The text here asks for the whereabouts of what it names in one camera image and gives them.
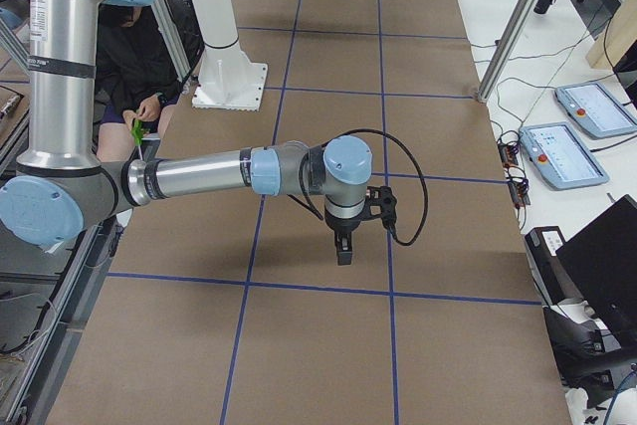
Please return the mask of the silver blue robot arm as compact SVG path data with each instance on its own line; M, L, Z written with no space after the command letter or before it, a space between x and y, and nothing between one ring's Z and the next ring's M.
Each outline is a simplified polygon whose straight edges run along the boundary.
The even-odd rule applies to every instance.
M352 259L353 230L370 204L372 153L348 134L324 146L298 141L177 160L101 162L92 150L98 12L103 3L30 0L29 144L1 189L1 220L21 240L50 246L153 200L249 187L260 195L317 194L337 261Z

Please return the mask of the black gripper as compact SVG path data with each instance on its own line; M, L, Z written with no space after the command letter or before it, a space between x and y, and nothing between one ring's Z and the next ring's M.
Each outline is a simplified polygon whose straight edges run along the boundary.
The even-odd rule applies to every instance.
M352 233L362 222L362 205L351 207L324 207L326 225L334 232L336 259L339 266L349 266L352 263Z

